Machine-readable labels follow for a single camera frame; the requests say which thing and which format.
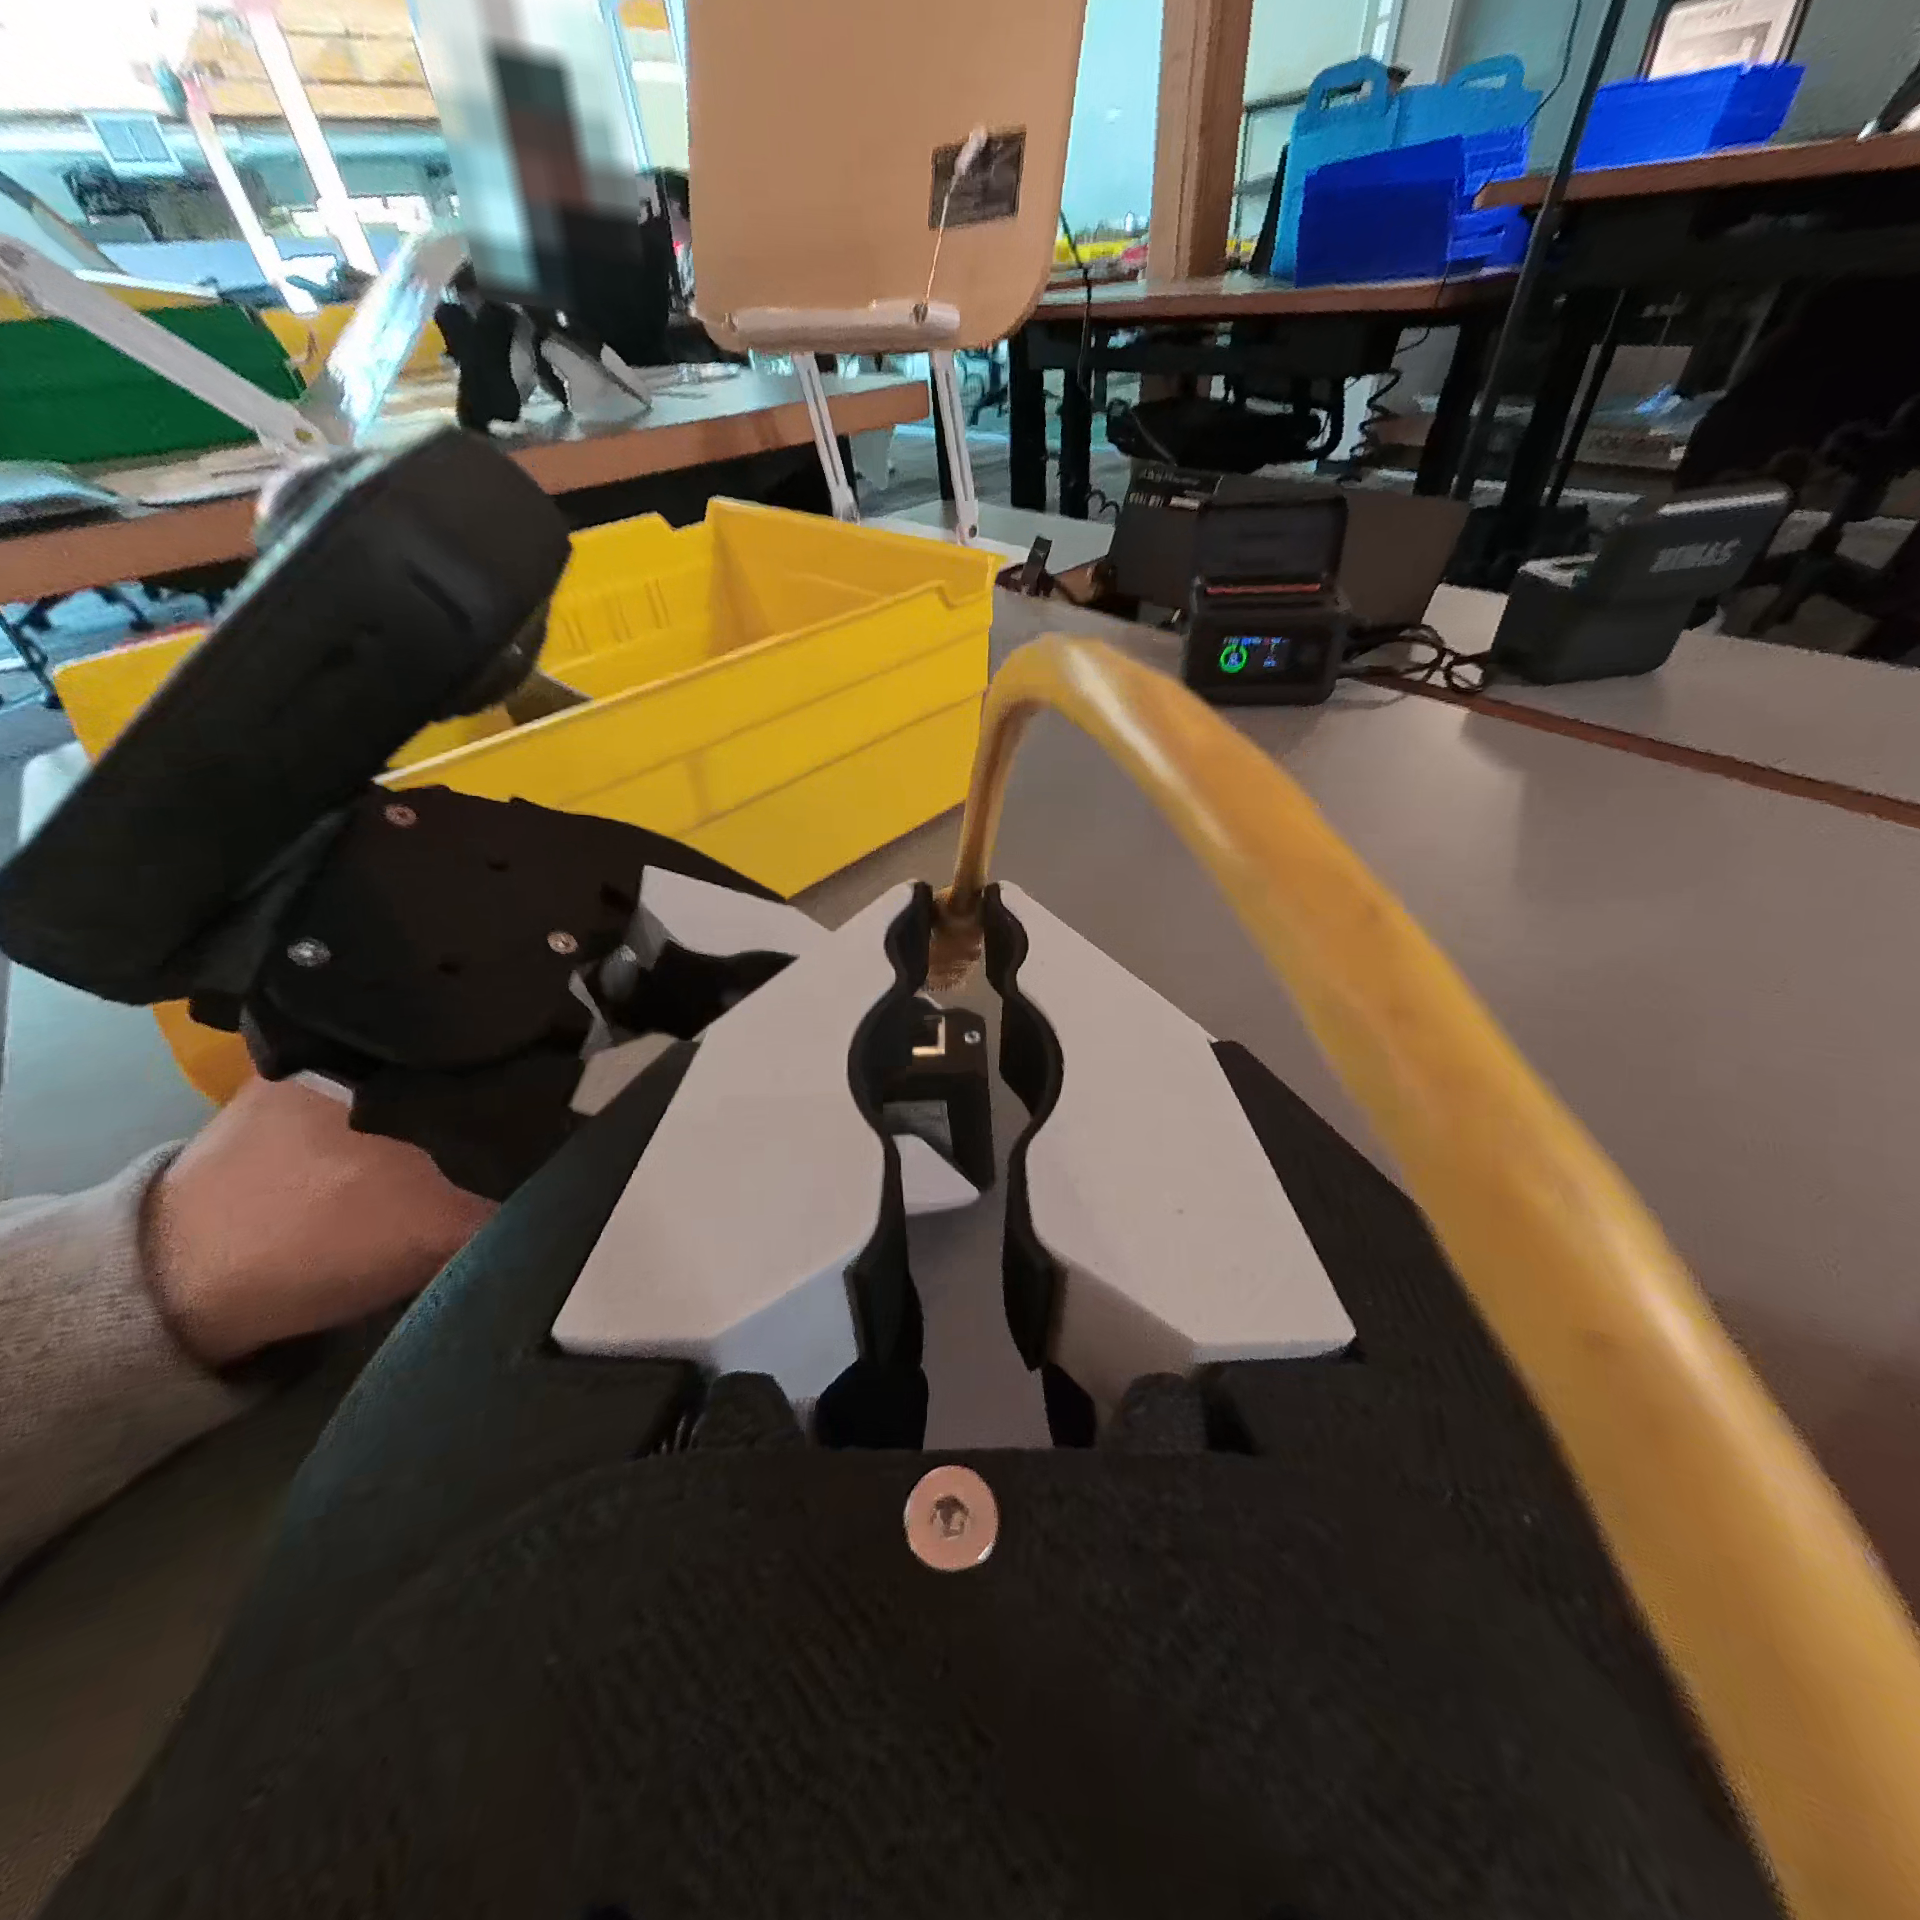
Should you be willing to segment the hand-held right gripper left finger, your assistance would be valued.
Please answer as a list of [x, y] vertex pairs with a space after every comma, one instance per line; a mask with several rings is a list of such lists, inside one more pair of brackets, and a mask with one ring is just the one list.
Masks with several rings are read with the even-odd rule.
[[903, 1224], [940, 1208], [940, 1159], [877, 1094], [925, 924], [926, 889], [896, 886], [696, 1039], [553, 1322], [561, 1350], [765, 1375], [828, 1447], [920, 1447]]

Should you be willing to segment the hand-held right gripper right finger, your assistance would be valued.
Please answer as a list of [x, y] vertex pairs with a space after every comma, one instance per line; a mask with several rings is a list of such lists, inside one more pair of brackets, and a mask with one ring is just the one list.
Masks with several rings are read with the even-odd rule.
[[1091, 1447], [1141, 1376], [1345, 1355], [1356, 1322], [1215, 1039], [1014, 886], [980, 930], [1024, 1109], [1002, 1309], [1051, 1444]]

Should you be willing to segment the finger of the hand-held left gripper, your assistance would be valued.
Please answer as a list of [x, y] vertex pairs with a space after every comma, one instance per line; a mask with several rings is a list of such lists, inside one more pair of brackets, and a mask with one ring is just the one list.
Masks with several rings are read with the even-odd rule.
[[789, 963], [828, 942], [800, 907], [645, 868], [616, 946], [591, 969], [611, 1039], [699, 1039]]
[[619, 1104], [633, 1085], [640, 1085], [649, 1099], [667, 1106], [679, 1089], [696, 1050], [696, 1039], [672, 1035], [640, 1035], [606, 1043], [583, 1061], [570, 1089], [570, 1113], [599, 1116]]

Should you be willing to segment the yellow plastic bin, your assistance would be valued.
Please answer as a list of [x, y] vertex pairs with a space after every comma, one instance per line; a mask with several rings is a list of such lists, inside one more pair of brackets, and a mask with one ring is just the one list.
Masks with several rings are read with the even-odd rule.
[[570, 534], [539, 662], [379, 772], [645, 835], [645, 868], [789, 896], [964, 795], [992, 558], [715, 500]]

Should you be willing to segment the black network adapter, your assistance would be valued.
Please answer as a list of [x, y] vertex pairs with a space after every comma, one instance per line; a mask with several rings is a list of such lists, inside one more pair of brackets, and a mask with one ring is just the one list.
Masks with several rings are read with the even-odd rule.
[[890, 1026], [877, 1109], [926, 1143], [976, 1192], [997, 1186], [989, 1042], [983, 1014], [913, 994]]

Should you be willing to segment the person's left forearm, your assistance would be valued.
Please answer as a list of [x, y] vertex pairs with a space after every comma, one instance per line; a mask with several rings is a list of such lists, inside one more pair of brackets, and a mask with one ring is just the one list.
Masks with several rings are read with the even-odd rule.
[[179, 1148], [2, 1200], [2, 1579], [282, 1384], [274, 1358], [206, 1368], [157, 1307], [146, 1200]]

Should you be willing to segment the person's left hand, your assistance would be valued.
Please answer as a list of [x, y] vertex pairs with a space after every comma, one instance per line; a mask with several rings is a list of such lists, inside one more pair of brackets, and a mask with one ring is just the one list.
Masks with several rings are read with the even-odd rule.
[[249, 1079], [140, 1204], [140, 1271], [182, 1350], [225, 1370], [409, 1301], [496, 1215], [333, 1094]]

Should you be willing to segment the green plastic bin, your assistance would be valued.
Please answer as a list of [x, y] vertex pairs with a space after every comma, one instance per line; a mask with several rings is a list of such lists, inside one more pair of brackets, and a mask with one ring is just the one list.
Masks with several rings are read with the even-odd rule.
[[[272, 399], [303, 399], [303, 377], [272, 328], [231, 303], [146, 312]], [[114, 462], [249, 445], [209, 400], [165, 380], [69, 318], [2, 323], [2, 461]]]

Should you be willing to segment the white folding stand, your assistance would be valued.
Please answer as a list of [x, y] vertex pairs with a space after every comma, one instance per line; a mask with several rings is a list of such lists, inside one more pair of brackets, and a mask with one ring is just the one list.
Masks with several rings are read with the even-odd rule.
[[262, 390], [255, 380], [192, 342], [182, 342], [101, 284], [77, 277], [17, 237], [2, 237], [2, 287], [38, 317], [86, 328], [93, 338], [160, 375], [165, 384], [239, 422], [262, 445], [276, 449], [348, 445], [346, 427], [323, 423], [303, 404]]

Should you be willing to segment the brown wooden desk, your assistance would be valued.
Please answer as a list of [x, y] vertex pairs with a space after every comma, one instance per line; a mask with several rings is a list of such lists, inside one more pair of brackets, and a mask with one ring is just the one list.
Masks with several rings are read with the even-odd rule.
[[[1477, 207], [1536, 218], [1548, 173], [1481, 186]], [[1498, 497], [1511, 537], [1556, 505], [1620, 342], [1672, 301], [1907, 284], [1918, 294], [1918, 134], [1788, 139], [1570, 175], [1526, 335], [1551, 325]]]
[[[766, 449], [809, 449], [812, 427], [795, 375], [749, 367], [667, 390], [626, 423], [536, 422], [492, 446], [544, 491], [582, 491]], [[244, 562], [255, 497], [257, 482], [244, 482], [239, 491], [175, 500], [138, 515], [2, 534], [2, 604]]]
[[1455, 342], [1414, 491], [1451, 491], [1514, 287], [1514, 267], [1321, 287], [1259, 275], [1051, 284], [1007, 342], [1012, 505], [1086, 520], [1099, 375], [1170, 377], [1180, 390], [1225, 377], [1239, 394], [1345, 399], [1350, 380], [1390, 367], [1405, 331], [1432, 328], [1453, 328]]

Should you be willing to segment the black charger case with display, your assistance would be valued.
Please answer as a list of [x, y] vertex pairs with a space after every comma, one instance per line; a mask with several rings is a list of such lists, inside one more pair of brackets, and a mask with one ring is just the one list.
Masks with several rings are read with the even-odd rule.
[[1352, 611], [1339, 586], [1339, 491], [1201, 509], [1181, 618], [1181, 683], [1215, 709], [1315, 709], [1331, 697]]

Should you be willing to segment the black hard case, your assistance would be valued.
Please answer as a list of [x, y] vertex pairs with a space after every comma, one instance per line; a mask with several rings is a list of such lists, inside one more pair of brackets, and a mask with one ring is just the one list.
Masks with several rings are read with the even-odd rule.
[[1526, 562], [1486, 655], [1490, 675], [1560, 684], [1654, 672], [1698, 606], [1763, 558], [1787, 515], [1784, 482], [1705, 487], [1627, 513], [1598, 552]]

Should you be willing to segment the wooden pillar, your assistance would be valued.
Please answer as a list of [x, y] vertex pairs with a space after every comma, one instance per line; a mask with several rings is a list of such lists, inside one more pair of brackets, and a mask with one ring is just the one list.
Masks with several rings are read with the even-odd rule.
[[1153, 284], [1225, 271], [1250, 15], [1255, 3], [1161, 3], [1143, 271]]

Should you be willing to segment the black tripod pole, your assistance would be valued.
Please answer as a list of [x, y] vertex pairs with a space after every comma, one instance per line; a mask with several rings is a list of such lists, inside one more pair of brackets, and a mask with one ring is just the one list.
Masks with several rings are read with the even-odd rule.
[[1490, 437], [1496, 431], [1498, 400], [1510, 384], [1511, 361], [1518, 360], [1518, 348], [1522, 348], [1529, 309], [1533, 309], [1536, 294], [1541, 289], [1541, 279], [1546, 279], [1548, 250], [1551, 250], [1551, 240], [1555, 240], [1556, 220], [1560, 220], [1560, 205], [1564, 205], [1570, 175], [1576, 168], [1576, 149], [1580, 149], [1588, 121], [1593, 115], [1598, 88], [1607, 76], [1607, 63], [1617, 44], [1617, 37], [1620, 37], [1624, 14], [1627, 14], [1627, 3], [1607, 3], [1603, 15], [1601, 15], [1593, 51], [1589, 51], [1588, 72], [1580, 76], [1576, 104], [1570, 108], [1567, 136], [1556, 149], [1555, 173], [1551, 173], [1546, 194], [1536, 207], [1518, 284], [1511, 287], [1511, 301], [1506, 306], [1490, 365], [1481, 373], [1477, 410], [1469, 422], [1469, 437], [1466, 437], [1459, 461], [1455, 461], [1455, 470], [1453, 470], [1453, 500], [1474, 500], [1474, 491], [1477, 491], [1477, 472], [1480, 472], [1481, 454], [1490, 446]]

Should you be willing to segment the framed tag sign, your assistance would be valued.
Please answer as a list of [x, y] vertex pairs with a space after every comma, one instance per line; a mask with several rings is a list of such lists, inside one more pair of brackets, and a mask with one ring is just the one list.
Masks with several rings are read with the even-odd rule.
[[1660, 3], [1640, 77], [1788, 63], [1810, 3]]

